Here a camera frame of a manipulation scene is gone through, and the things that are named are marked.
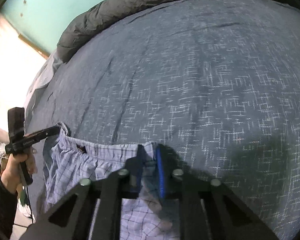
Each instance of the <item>black gripper frame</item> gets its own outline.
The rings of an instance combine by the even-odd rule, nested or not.
[[[121,174],[119,170],[106,179],[78,183],[29,226],[20,239],[87,240],[90,235],[93,240],[119,240],[122,198],[138,198],[145,154],[144,147],[138,145],[137,155],[126,160],[123,167],[129,173]]]
[[[178,167],[173,149],[159,145],[161,185],[165,199],[179,200],[180,239],[278,240],[259,217],[224,184],[212,186],[189,173],[173,176]]]

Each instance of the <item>black clamp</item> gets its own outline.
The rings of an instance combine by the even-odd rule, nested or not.
[[[171,148],[156,149],[160,197],[179,200],[181,240],[208,239],[209,231],[213,240],[278,240],[220,180],[203,181],[184,173],[174,156]]]
[[[60,133],[60,127],[53,126],[31,134],[25,135],[25,109],[23,107],[15,107],[8,110],[8,129],[9,129],[9,144],[5,146],[6,154],[20,154],[25,149],[31,147],[37,142],[47,138],[48,136],[57,135]],[[26,163],[20,163],[19,173],[21,183],[24,187],[32,184],[32,176],[29,175]]]
[[[128,159],[122,169],[106,179],[81,179],[47,213],[21,236],[21,240],[88,239],[93,212],[100,199],[91,239],[120,239],[121,202],[136,199],[141,190],[145,149],[138,145],[137,155]]]

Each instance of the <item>blue comforter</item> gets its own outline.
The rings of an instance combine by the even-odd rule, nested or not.
[[[28,132],[58,121],[95,143],[169,145],[185,169],[220,178],[280,239],[292,239],[300,229],[300,10],[180,0],[126,17],[60,66]]]

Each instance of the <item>metal bolt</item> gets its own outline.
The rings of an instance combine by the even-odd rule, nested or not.
[[[119,176],[127,176],[129,171],[127,169],[121,169],[118,171]]]
[[[211,184],[212,186],[214,186],[214,187],[219,187],[219,186],[221,185],[221,181],[218,180],[218,179],[212,179],[212,180],[210,181],[210,184]]]
[[[175,169],[172,172],[172,177],[177,181],[182,181],[183,171],[182,169]]]
[[[89,186],[90,183],[91,183],[91,180],[88,179],[88,178],[84,178],[84,179],[81,179],[81,180],[80,180],[80,185],[81,185],[81,186]]]
[[[175,170],[173,170],[172,175],[173,176],[182,176],[183,171],[182,171],[182,169],[175,169]]]

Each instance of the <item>human hand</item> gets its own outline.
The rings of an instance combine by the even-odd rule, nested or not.
[[[1,165],[1,181],[5,188],[12,194],[16,193],[18,185],[21,183],[19,174],[19,163],[26,162],[28,173],[37,173],[37,167],[35,165],[34,153],[37,151],[30,147],[26,149],[23,154],[13,156],[10,154],[7,163]]]

